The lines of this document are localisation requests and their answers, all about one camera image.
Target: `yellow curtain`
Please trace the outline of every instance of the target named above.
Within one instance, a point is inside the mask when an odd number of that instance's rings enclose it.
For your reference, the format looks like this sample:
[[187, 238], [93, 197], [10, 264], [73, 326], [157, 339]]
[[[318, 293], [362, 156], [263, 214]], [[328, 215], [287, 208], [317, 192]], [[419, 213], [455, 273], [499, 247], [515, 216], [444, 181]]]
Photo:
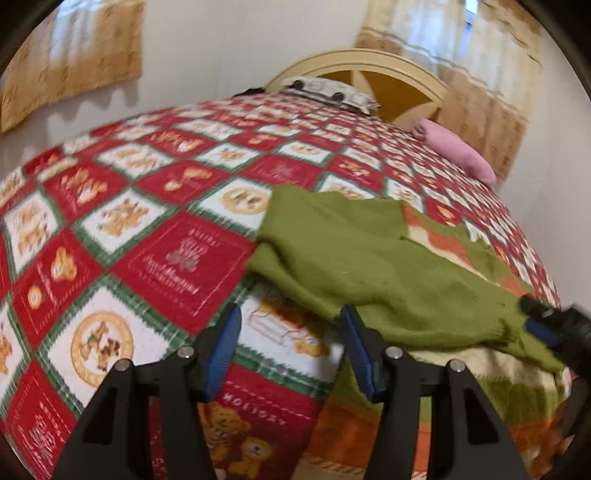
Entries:
[[541, 76], [541, 27], [516, 0], [371, 0], [357, 47], [415, 61], [449, 87], [437, 121], [506, 178]]
[[400, 55], [448, 83], [465, 24], [463, 0], [371, 0], [355, 46]]
[[3, 75], [0, 132], [41, 106], [139, 78], [144, 8], [145, 0], [65, 0]]
[[438, 122], [506, 178], [541, 78], [541, 26], [514, 0], [480, 0]]

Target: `white wall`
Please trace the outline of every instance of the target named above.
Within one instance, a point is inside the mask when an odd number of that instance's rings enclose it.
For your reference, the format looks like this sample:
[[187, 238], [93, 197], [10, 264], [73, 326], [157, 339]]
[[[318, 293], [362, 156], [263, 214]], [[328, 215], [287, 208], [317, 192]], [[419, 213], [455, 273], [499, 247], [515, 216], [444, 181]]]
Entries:
[[544, 39], [537, 116], [501, 198], [561, 293], [591, 310], [591, 100], [568, 61]]
[[352, 46], [367, 0], [148, 0], [144, 75], [40, 109], [0, 137], [9, 166], [125, 116], [263, 86], [291, 63]]

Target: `bedspread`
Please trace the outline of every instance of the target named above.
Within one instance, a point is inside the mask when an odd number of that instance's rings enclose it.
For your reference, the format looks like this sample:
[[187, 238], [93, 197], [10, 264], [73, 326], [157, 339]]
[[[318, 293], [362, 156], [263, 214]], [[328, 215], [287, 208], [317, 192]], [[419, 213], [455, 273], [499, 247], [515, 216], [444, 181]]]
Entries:
[[[271, 286], [244, 276], [279, 183], [402, 199], [463, 223], [539, 298], [558, 302], [495, 193], [377, 118], [276, 93], [95, 129], [0, 184], [0, 432], [37, 478], [51, 476], [119, 358], [161, 359], [228, 301], [241, 306], [243, 328], [223, 391], [201, 409], [212, 458], [229, 477], [291, 476], [342, 347], [330, 328], [320, 333]], [[156, 478], [165, 478], [156, 403], [151, 415]], [[241, 471], [252, 445], [262, 453]]]

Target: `yellow headboard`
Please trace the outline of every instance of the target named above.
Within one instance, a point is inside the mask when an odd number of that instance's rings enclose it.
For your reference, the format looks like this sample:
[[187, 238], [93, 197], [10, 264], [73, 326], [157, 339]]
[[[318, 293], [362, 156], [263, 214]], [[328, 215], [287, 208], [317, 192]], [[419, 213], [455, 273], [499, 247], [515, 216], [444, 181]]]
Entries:
[[416, 63], [367, 48], [308, 57], [272, 79], [266, 91], [278, 92], [283, 80], [296, 76], [323, 77], [353, 85], [380, 103], [378, 115], [384, 121], [406, 129], [420, 116], [431, 117], [447, 92], [445, 83]]

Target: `blue gripper pad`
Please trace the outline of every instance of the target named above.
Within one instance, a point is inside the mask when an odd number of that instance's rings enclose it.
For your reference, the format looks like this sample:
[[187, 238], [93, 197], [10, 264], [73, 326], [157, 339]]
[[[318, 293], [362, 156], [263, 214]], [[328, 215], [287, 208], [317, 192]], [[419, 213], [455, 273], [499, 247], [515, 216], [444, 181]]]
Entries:
[[221, 326], [220, 323], [225, 325], [218, 332], [217, 344], [207, 359], [205, 369], [207, 380], [203, 391], [207, 401], [213, 400], [220, 391], [232, 362], [242, 326], [240, 308], [235, 303], [226, 306], [216, 325], [212, 328]]
[[357, 311], [351, 305], [343, 307], [340, 311], [338, 327], [340, 338], [345, 346], [345, 354], [349, 358], [359, 389], [370, 402], [379, 402], [380, 392], [376, 388], [374, 379], [383, 370], [381, 347], [385, 347], [385, 342], [382, 339], [381, 342], [384, 342], [384, 345], [379, 345], [379, 340], [373, 342], [377, 343], [377, 345], [368, 345], [366, 334], [369, 333], [369, 330], [365, 327]]
[[546, 344], [548, 348], [555, 348], [562, 342], [562, 335], [534, 318], [529, 318], [525, 321], [525, 330], [540, 342]]

